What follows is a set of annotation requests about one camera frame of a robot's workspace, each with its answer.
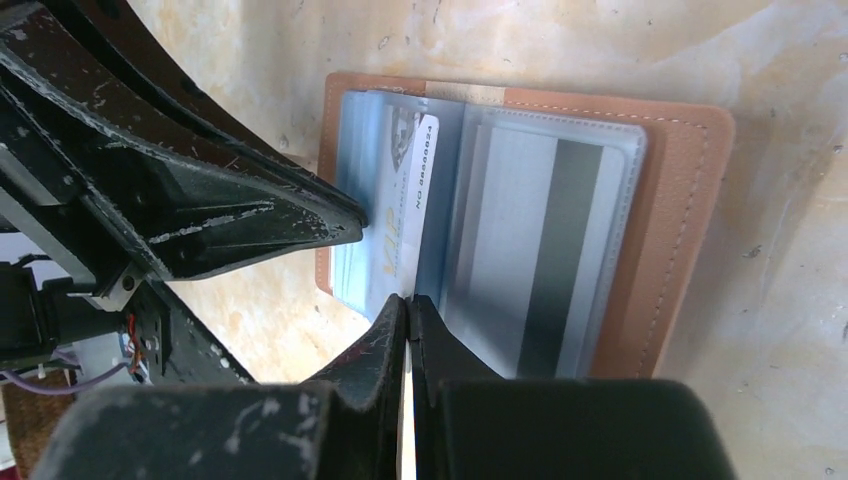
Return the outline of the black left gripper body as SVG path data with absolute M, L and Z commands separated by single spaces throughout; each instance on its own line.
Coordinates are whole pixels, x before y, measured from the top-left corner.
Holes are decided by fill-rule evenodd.
M 124 1 L 1 5 L 1 376 L 122 333 L 154 384 L 251 381 L 170 288 L 318 244 L 317 177 L 202 92 Z

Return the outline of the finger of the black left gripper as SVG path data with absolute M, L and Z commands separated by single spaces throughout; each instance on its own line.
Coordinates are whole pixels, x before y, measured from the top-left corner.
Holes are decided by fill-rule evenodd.
M 348 196 L 128 70 L 62 26 L 1 30 L 1 214 L 74 280 L 197 280 L 361 238 Z

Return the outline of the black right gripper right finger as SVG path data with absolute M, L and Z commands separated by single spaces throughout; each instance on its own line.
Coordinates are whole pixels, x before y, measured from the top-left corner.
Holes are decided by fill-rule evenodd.
M 506 379 L 408 303 L 421 479 L 732 479 L 712 418 L 666 380 Z

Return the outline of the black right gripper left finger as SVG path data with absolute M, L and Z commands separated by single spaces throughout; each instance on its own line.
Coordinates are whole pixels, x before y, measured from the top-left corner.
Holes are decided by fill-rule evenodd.
M 111 387 L 57 425 L 36 479 L 396 479 L 406 302 L 298 384 Z

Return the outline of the brown leather card holder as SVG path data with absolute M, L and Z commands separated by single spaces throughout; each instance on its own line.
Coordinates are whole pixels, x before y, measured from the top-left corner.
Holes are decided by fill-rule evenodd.
M 426 296 L 505 378 L 650 378 L 735 131 L 715 106 L 331 74 L 318 173 L 370 224 L 316 285 L 369 320 Z

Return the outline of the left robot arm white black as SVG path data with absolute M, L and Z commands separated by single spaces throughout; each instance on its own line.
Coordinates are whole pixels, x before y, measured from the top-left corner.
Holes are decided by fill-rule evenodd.
M 359 240 L 349 196 L 216 104 L 125 1 L 1 5 L 1 367 L 121 332 L 155 384 L 239 384 L 246 369 L 175 295 L 290 252 Z

